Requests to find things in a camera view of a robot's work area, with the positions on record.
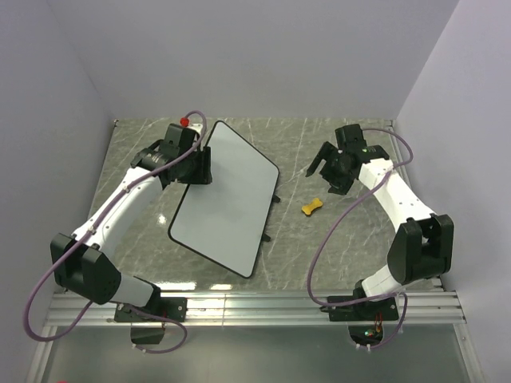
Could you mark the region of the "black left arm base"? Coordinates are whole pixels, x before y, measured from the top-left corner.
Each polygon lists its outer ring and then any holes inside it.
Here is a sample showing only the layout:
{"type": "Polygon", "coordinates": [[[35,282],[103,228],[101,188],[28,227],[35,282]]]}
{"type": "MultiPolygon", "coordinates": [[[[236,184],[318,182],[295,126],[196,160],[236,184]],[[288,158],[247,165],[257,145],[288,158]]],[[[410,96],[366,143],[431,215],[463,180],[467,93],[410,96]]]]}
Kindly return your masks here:
{"type": "Polygon", "coordinates": [[[188,331],[184,326],[187,309],[185,297],[159,297],[145,307],[118,303],[113,321],[131,325],[130,339],[136,349],[153,354],[169,353],[179,349],[187,340],[188,331]],[[183,337],[169,349],[154,349],[164,340],[167,325],[181,329],[183,337]]]}

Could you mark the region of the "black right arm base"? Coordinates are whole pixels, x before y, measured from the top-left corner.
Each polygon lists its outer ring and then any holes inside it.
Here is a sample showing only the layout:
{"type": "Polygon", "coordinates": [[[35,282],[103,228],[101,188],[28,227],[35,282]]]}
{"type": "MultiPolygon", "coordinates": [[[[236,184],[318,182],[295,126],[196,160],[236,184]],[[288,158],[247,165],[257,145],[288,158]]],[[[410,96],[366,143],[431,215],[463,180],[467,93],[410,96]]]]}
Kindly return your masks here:
{"type": "Polygon", "coordinates": [[[355,296],[329,296],[327,302],[335,306],[321,306],[320,311],[328,314],[330,322],[348,322],[348,334],[357,346],[379,345],[384,339],[383,323],[399,320],[395,298],[340,306],[352,298],[355,296]]]}

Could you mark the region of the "yellow bone-shaped eraser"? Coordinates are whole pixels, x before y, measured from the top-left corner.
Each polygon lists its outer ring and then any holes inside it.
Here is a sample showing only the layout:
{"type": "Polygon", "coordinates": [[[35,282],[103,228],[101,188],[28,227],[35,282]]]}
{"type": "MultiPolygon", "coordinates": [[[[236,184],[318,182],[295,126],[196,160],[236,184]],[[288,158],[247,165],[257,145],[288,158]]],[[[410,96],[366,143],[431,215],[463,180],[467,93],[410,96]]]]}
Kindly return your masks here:
{"type": "Polygon", "coordinates": [[[306,216],[311,216],[316,210],[323,206],[323,202],[319,198],[314,198],[309,204],[303,205],[301,211],[306,216]]]}

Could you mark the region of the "aluminium mounting rail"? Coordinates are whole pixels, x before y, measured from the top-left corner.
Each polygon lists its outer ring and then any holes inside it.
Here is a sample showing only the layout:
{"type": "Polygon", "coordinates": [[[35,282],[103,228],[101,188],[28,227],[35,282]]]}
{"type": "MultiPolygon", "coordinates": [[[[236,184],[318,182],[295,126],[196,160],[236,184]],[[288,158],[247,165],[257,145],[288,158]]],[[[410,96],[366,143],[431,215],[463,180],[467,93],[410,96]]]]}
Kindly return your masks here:
{"type": "MultiPolygon", "coordinates": [[[[232,292],[165,291],[164,297],[186,297],[186,326],[320,326],[371,325],[369,321],[330,322],[305,291],[232,292]]],[[[462,324],[465,315],[454,292],[408,292],[407,325],[462,324]]],[[[68,326],[88,301],[77,294],[55,294],[45,326],[68,326]]],[[[128,326],[114,322],[116,305],[92,305],[79,326],[128,326]]]]}

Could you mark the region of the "aluminium side rail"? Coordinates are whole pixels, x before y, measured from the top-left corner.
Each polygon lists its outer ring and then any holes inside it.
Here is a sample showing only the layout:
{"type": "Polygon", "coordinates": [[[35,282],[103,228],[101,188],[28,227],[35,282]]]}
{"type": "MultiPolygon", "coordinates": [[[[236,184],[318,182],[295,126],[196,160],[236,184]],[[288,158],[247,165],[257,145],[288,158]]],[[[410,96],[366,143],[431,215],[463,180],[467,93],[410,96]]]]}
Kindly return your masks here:
{"type": "Polygon", "coordinates": [[[387,266],[393,279],[403,286],[438,276],[450,265],[442,249],[443,217],[427,207],[398,172],[412,159],[409,152],[408,160],[393,165],[383,190],[385,210],[396,231],[387,266]]]}

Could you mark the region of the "white whiteboard black frame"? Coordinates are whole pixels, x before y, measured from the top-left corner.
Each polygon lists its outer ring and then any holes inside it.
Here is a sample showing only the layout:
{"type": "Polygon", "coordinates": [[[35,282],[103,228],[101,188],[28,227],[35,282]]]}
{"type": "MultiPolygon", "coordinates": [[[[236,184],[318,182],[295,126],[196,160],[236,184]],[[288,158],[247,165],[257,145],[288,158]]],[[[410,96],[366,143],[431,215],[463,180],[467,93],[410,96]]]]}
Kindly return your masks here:
{"type": "Polygon", "coordinates": [[[186,187],[168,236],[182,247],[250,278],[263,242],[279,168],[221,120],[213,125],[206,146],[212,151],[212,182],[186,187]]]}

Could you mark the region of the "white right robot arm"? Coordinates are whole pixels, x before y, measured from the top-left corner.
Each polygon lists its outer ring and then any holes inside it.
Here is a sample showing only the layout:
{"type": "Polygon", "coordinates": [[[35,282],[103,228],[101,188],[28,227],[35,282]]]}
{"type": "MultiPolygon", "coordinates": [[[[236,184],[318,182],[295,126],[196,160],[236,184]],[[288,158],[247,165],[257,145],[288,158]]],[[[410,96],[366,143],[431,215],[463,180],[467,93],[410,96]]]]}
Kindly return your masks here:
{"type": "Polygon", "coordinates": [[[352,306],[358,317],[368,319],[379,312],[380,301],[402,294],[405,286],[450,271],[454,221],[427,207],[400,176],[398,169],[410,161],[393,162],[382,146],[366,142],[364,131],[359,124],[337,128],[335,144],[323,143],[306,174],[318,172],[336,195],[361,183],[367,191],[347,211],[374,197],[393,225],[386,265],[363,279],[351,299],[336,304],[352,306]]]}

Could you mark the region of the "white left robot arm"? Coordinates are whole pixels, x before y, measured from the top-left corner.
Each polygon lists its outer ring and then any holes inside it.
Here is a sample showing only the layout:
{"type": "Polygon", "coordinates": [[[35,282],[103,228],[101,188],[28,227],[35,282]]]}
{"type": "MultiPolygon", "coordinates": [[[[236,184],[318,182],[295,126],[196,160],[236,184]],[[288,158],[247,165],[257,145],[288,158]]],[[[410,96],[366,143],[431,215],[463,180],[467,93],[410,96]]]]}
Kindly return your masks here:
{"type": "Polygon", "coordinates": [[[159,288],[122,274],[110,258],[141,212],[171,183],[212,182],[211,149],[200,145],[201,124],[170,124],[164,138],[140,150],[124,178],[96,213],[71,235],[56,235],[50,244],[55,282],[98,305],[133,306],[144,321],[161,312],[159,288]]]}

